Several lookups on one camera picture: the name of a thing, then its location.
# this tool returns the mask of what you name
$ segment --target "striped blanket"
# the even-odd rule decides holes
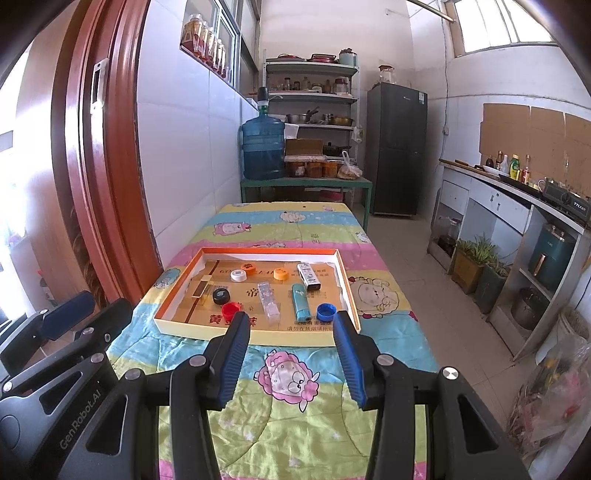
[[[216,245],[338,248],[361,333],[409,367],[437,370],[407,299],[350,210],[340,203],[277,202],[227,205],[174,257],[108,350],[119,376],[133,367],[147,374],[173,369],[203,352],[207,342],[164,335],[153,317],[195,253]],[[280,366],[304,388],[292,392],[294,378],[279,375]],[[223,478],[344,480],[365,475],[375,412],[362,412],[351,400],[335,348],[249,345],[234,399],[209,420]],[[415,408],[415,421],[419,479],[427,453],[422,407]],[[161,478],[172,478],[167,407],[160,412],[159,456]]]

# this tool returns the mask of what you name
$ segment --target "plastic bag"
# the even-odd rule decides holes
[[[345,180],[354,180],[358,179],[361,175],[363,175],[363,171],[356,167],[355,165],[351,165],[351,159],[349,158],[349,154],[343,150],[343,159],[345,164],[339,169],[337,173],[338,178],[345,179]]]
[[[591,346],[569,335],[553,347],[524,384],[507,435],[523,457],[537,453],[589,411]]]

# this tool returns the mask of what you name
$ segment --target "white bottle cap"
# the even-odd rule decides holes
[[[230,273],[230,278],[232,281],[245,281],[246,280],[246,272],[244,270],[232,270]]]

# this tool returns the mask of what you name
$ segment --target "cartoon sheep print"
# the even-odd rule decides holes
[[[400,303],[390,283],[380,278],[349,277],[355,305],[363,318],[382,318]]]
[[[271,350],[265,358],[265,365],[255,373],[267,395],[276,400],[283,400],[298,405],[304,413],[308,402],[318,395],[318,377],[312,374],[304,362],[300,362],[293,353]]]
[[[250,232],[250,223],[216,223],[213,226],[214,235],[236,235],[237,233]]]

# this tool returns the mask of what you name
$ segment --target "cooking pot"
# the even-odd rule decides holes
[[[327,157],[340,157],[341,152],[345,150],[345,151],[349,151],[351,150],[350,146],[347,147],[338,147],[333,145],[331,142],[329,142],[328,145],[325,145],[324,147],[322,147],[322,153],[324,155],[326,155]]]
[[[353,119],[346,116],[333,116],[333,118],[330,119],[330,124],[339,127],[351,127],[353,125]]]
[[[318,107],[316,107],[312,111],[308,110],[306,113],[288,113],[286,115],[287,123],[300,125],[309,124],[310,120],[312,119],[312,115],[314,115],[315,113],[318,113]]]
[[[511,307],[515,321],[526,330],[533,330],[550,302],[533,288],[522,288]]]

